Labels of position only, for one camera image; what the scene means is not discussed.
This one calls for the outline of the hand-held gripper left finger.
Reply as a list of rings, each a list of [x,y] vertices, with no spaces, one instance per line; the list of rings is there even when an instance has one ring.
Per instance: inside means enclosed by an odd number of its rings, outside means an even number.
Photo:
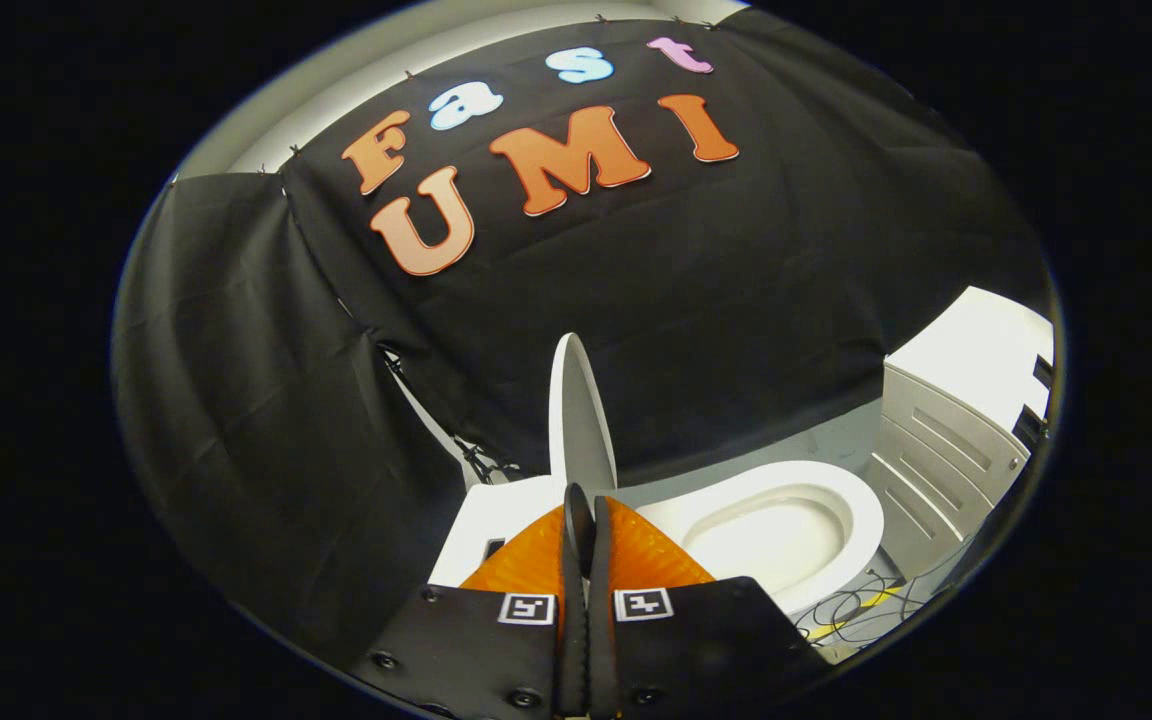
[[[353,676],[435,717],[582,717],[584,578],[584,488],[559,484],[465,578],[416,589]]]

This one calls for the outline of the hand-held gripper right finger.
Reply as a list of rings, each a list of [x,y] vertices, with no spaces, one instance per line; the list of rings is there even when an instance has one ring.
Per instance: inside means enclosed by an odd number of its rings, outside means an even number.
[[[749,577],[713,578],[626,503],[594,501],[594,719],[770,719],[832,673]]]

